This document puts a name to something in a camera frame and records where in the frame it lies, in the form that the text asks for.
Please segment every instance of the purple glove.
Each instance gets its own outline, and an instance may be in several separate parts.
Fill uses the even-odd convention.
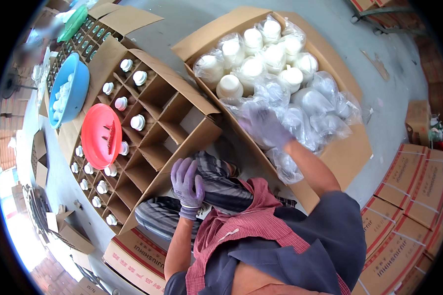
[[[250,109],[248,117],[250,122],[241,120],[241,126],[252,136],[267,139],[279,149],[283,149],[289,140],[295,139],[270,109]]]
[[[193,221],[205,198],[204,181],[200,175],[195,175],[197,165],[197,160],[185,158],[177,160],[171,169],[172,187],[182,205],[179,216]]]

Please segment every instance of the gray floor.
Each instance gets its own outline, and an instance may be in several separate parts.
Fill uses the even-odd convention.
[[[346,1],[123,0],[120,4],[145,9],[165,18],[165,20],[131,32],[128,37],[134,38],[139,47],[186,77],[182,61],[172,53],[171,47],[196,29],[238,5],[295,11],[309,21],[332,44],[355,76],[364,93],[363,108],[374,110],[366,125],[374,156],[346,190],[361,206],[364,206],[380,183],[399,143],[406,141],[403,122],[408,101],[427,97],[425,76],[421,71],[418,51],[412,38],[406,35],[375,36],[372,28],[367,24],[352,25],[349,22],[352,10]],[[381,78],[360,50],[366,51],[372,57],[375,53],[379,56],[391,76],[390,81],[386,82]],[[65,204],[67,209],[76,210],[72,222],[85,229],[97,248],[91,255],[95,272],[112,288],[120,289],[123,294],[135,294],[137,291],[132,286],[126,284],[99,262],[113,232],[83,195],[60,153],[57,138],[47,118],[40,117],[39,121],[37,118],[34,103],[30,103],[25,117],[22,144],[19,145],[17,151],[20,179],[23,177],[34,182],[29,166],[32,135],[40,127],[44,128],[49,159],[46,192],[51,209],[57,212],[58,205]],[[255,171],[255,163],[249,163],[248,157],[246,159],[244,164],[251,164],[251,166],[244,176]],[[284,195],[289,195],[289,192],[284,191]],[[78,210],[73,204],[76,199],[83,205],[83,211]],[[161,244],[167,244],[157,237],[153,239]]]

